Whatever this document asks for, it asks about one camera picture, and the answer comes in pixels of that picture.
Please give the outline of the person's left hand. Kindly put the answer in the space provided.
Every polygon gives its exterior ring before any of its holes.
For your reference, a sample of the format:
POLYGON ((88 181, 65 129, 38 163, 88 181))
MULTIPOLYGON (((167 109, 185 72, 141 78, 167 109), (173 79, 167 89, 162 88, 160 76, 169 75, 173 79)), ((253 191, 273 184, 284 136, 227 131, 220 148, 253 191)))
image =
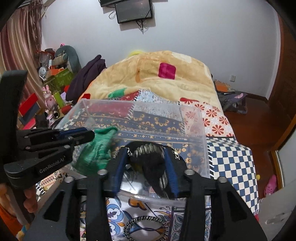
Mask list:
POLYGON ((29 213, 34 213, 38 209, 38 203, 36 198, 36 186, 32 186, 29 189, 24 190, 25 201, 23 202, 24 207, 29 213))

